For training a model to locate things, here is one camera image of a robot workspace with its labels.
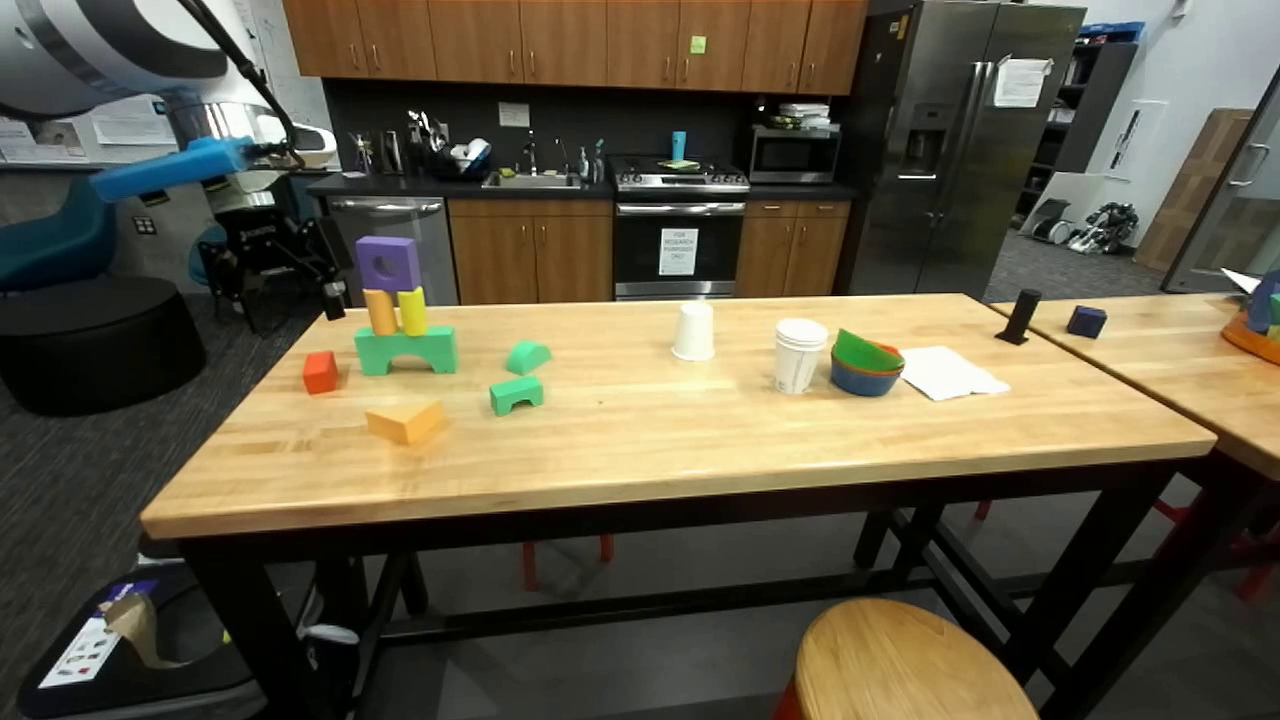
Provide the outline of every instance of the stool seat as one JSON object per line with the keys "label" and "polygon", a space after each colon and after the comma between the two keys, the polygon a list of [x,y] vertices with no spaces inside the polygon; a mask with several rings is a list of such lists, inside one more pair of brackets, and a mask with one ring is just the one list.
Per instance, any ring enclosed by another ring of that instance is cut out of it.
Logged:
{"label": "stool seat", "polygon": [[0,375],[41,417],[106,410],[205,369],[182,295],[148,276],[0,301]]}
{"label": "stool seat", "polygon": [[1006,669],[956,623],[896,598],[848,598],[808,623],[803,720],[1032,720]]}

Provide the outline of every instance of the white cup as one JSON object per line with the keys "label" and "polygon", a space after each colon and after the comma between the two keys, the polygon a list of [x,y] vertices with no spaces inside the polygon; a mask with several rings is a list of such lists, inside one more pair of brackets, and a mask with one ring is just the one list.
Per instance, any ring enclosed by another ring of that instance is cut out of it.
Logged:
{"label": "white cup", "polygon": [[685,365],[706,365],[715,357],[715,308],[706,301],[678,302],[670,357]]}
{"label": "white cup", "polygon": [[827,353],[827,328],[803,315],[775,323],[775,387],[803,394],[820,357]]}

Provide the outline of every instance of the microwave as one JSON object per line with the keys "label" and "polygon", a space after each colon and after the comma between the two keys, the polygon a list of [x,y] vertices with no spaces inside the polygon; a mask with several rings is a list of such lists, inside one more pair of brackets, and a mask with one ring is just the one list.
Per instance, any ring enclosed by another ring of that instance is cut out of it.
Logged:
{"label": "microwave", "polygon": [[752,184],[831,184],[839,160],[839,126],[762,126],[752,125]]}

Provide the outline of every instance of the wooden table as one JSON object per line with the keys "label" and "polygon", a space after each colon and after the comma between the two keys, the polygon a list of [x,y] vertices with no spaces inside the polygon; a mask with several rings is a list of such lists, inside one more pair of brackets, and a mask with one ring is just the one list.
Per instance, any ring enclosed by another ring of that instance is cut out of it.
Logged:
{"label": "wooden table", "polygon": [[[1227,295],[1107,295],[1079,301],[1107,311],[1100,339],[1067,334],[1075,301],[1040,302],[1032,328],[1139,393],[1188,410],[1220,436],[1214,451],[1188,469],[1201,484],[1192,516],[1163,540],[1150,566],[1079,655],[1070,685],[1044,715],[1087,715],[1182,597],[1220,566],[1238,529],[1280,490],[1280,369],[1227,339]],[[1092,432],[1126,432],[1100,417]]]}
{"label": "wooden table", "polygon": [[[946,344],[1006,394],[933,405],[772,387],[772,323],[810,315],[899,347]],[[354,369],[346,321],[316,321],[261,387],[144,506],[177,540],[282,715],[333,715],[290,643],[264,563],[319,552],[449,547],[627,532],[919,501],[1107,489],[1063,552],[1025,637],[1067,623],[1181,458],[1210,432],[1051,344],[990,339],[1002,321],[967,295],[715,301],[715,365],[675,365],[675,302],[431,308],[458,331],[458,370],[346,370],[305,394],[301,357]],[[542,406],[491,417],[504,353],[542,339]],[[363,406],[439,398],[450,429],[421,448],[363,432]]]}

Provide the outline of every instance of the cabinet door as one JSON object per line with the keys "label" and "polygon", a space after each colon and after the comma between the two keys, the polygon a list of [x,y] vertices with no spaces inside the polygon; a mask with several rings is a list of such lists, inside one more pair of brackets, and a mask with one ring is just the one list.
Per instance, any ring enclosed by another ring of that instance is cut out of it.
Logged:
{"label": "cabinet door", "polygon": [[864,45],[867,0],[810,0],[799,93],[848,97]]}
{"label": "cabinet door", "polygon": [[742,89],[752,0],[685,0],[675,26],[675,89]]}
{"label": "cabinet door", "polygon": [[607,205],[547,208],[535,223],[535,301],[610,301]]}
{"label": "cabinet door", "polygon": [[354,13],[366,60],[363,75],[436,78],[427,0],[381,0],[354,4]]}
{"label": "cabinet door", "polygon": [[752,0],[742,89],[795,93],[803,62],[808,0]]}
{"label": "cabinet door", "polygon": [[350,0],[282,0],[305,75],[363,75],[360,19],[350,13]]}
{"label": "cabinet door", "polygon": [[519,85],[519,0],[427,0],[439,78]]}
{"label": "cabinet door", "polygon": [[675,89],[678,0],[610,0],[602,25],[610,89]]}
{"label": "cabinet door", "polygon": [[602,85],[602,0],[519,0],[526,85]]}
{"label": "cabinet door", "polygon": [[848,205],[808,205],[795,219],[793,295],[831,295]]}
{"label": "cabinet door", "polygon": [[734,254],[741,295],[786,295],[795,205],[746,205],[742,248]]}
{"label": "cabinet door", "polygon": [[532,223],[450,219],[457,292],[465,302],[532,302]]}

